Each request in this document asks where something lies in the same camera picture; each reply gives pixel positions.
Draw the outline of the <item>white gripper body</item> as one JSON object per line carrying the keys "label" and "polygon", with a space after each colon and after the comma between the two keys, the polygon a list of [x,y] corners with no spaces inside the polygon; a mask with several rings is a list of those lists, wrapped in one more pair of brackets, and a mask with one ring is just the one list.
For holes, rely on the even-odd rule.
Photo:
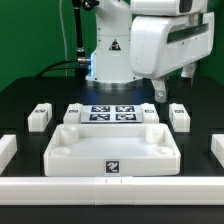
{"label": "white gripper body", "polygon": [[209,55],[213,48],[214,13],[200,25],[189,16],[137,16],[131,28],[130,63],[137,76],[157,79]]}

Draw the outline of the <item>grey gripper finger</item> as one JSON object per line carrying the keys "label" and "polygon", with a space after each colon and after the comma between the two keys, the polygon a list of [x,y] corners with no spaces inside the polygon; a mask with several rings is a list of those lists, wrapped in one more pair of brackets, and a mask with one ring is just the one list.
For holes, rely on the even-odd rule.
{"label": "grey gripper finger", "polygon": [[159,103],[165,103],[167,100],[167,88],[165,78],[158,78],[152,81],[155,90],[155,100]]}
{"label": "grey gripper finger", "polygon": [[179,86],[181,88],[188,88],[192,86],[195,70],[196,70],[195,63],[190,63],[183,67],[182,73],[179,79]]}

